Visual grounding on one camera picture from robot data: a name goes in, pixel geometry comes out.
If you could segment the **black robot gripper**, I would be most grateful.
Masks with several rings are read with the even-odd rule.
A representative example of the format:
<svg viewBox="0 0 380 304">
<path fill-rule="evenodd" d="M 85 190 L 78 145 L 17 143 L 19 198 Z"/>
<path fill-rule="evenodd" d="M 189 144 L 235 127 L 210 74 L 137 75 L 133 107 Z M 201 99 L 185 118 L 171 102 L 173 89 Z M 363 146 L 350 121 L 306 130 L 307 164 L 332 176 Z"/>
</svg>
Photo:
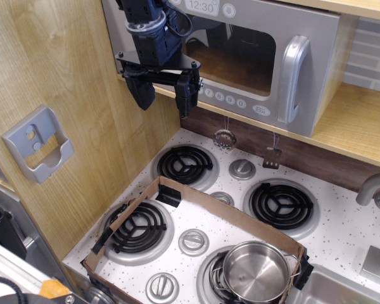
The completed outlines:
<svg viewBox="0 0 380 304">
<path fill-rule="evenodd" d="M 172 86 L 181 118 L 187 118 L 198 102 L 201 85 L 200 63 L 181 51 L 182 40 L 192 30 L 190 19 L 180 26 L 177 13 L 157 13 L 150 20 L 144 18 L 125 21 L 132 36 L 135 50 L 119 52 L 121 74 L 127 87 L 142 110 L 147 110 L 155 100 L 153 84 Z"/>
</svg>

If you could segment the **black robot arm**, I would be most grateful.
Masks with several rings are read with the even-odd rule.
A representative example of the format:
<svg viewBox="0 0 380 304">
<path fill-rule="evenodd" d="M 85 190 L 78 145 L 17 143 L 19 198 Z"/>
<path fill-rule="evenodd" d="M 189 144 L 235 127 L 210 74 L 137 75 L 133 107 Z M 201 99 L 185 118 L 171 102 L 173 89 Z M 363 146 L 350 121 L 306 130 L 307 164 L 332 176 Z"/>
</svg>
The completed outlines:
<svg viewBox="0 0 380 304">
<path fill-rule="evenodd" d="M 198 103 L 202 86 L 200 63 L 182 52 L 182 39 L 192 29 L 179 27 L 181 11 L 168 1 L 118 1 L 125 13 L 125 27 L 135 51 L 118 52 L 120 74 L 138 106 L 147 110 L 155 100 L 154 84 L 172 86 L 181 118 L 189 116 Z"/>
</svg>

